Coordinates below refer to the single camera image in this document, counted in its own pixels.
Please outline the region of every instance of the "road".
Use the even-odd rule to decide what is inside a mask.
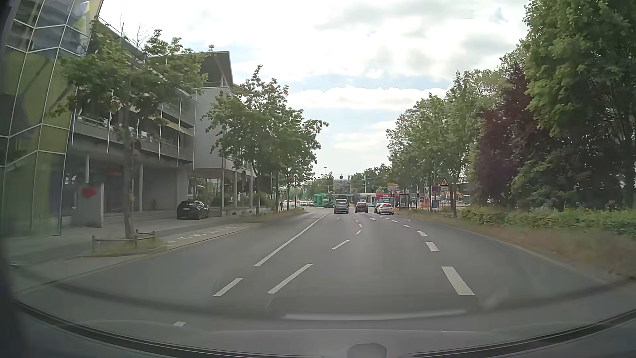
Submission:
[[[144,331],[131,322],[204,331],[524,326],[530,334],[549,323],[576,326],[633,308],[631,291],[610,288],[441,224],[309,208],[19,299],[65,319],[136,335]]]

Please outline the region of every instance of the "silver van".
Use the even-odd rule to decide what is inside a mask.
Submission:
[[[333,204],[333,213],[349,213],[349,202],[346,199],[336,199]]]

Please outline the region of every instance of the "modern office building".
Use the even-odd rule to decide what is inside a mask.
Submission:
[[[99,227],[121,217],[123,154],[113,116],[50,115],[74,91],[61,76],[60,59],[93,50],[90,22],[101,4],[102,0],[21,0],[12,13],[0,90],[2,236],[56,235],[66,225]],[[128,49],[138,51],[132,45]],[[231,192],[230,209],[241,211],[239,197],[248,196],[243,192],[252,182],[251,171],[233,169],[233,163],[210,153],[215,138],[200,120],[216,96],[232,93],[230,54],[211,52],[202,72],[209,74],[203,95],[183,93],[160,108],[168,125],[133,121],[142,148],[134,166],[136,213],[163,211],[162,215],[174,216],[177,204],[201,186],[195,177],[216,184],[216,192]],[[98,193],[89,201],[82,196],[87,187]],[[90,217],[83,217],[88,212]]]

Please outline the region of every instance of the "red graffiti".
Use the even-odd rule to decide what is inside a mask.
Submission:
[[[93,195],[97,194],[97,189],[93,188],[93,187],[85,187],[82,191],[81,191],[81,195],[85,198],[89,198],[92,197]]]

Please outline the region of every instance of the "parked car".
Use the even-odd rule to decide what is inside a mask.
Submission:
[[[364,202],[360,201],[356,203],[356,207],[354,208],[354,213],[368,213],[369,206]]]
[[[383,203],[378,208],[378,214],[395,215],[395,213],[396,213],[396,210],[391,204]]]
[[[349,213],[349,202],[346,199],[336,199],[333,205],[333,213]]]
[[[210,217],[210,209],[199,200],[184,200],[177,206],[177,219],[207,217]]]

